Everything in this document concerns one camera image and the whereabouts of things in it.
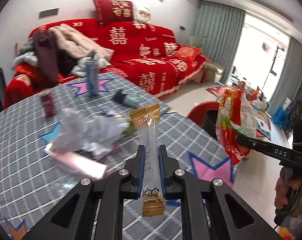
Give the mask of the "right hand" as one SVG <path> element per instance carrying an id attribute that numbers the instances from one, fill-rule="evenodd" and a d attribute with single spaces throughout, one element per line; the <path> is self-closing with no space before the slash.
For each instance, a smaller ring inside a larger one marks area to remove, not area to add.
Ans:
<path id="1" fill-rule="evenodd" d="M 274 205 L 277 210 L 288 210 L 291 217 L 302 215 L 302 176 L 294 176 L 289 168 L 282 168 L 275 187 Z"/>

